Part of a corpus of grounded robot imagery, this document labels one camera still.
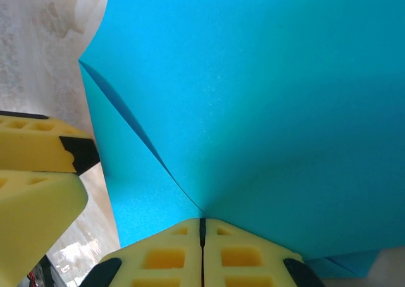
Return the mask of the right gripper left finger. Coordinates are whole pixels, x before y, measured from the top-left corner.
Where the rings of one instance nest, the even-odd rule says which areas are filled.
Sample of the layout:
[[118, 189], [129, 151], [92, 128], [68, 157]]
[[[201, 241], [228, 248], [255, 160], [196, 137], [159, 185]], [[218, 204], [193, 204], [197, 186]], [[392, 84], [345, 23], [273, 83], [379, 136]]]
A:
[[200, 220], [182, 221], [102, 258], [82, 287], [202, 287]]

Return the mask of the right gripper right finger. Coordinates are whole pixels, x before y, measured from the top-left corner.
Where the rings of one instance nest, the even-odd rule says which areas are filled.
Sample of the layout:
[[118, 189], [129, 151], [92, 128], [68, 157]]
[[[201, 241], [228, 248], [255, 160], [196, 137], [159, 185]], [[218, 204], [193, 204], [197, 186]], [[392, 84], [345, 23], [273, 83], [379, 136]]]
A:
[[201, 219], [203, 287], [325, 287], [302, 257], [218, 219]]

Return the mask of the blue square paper sheet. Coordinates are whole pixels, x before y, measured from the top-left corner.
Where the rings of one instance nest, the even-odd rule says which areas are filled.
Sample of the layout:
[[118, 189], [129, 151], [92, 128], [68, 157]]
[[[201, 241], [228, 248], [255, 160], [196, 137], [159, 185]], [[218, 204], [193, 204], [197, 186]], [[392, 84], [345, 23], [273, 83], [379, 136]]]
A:
[[405, 246], [405, 0], [108, 0], [79, 66], [122, 246], [210, 217], [324, 278]]

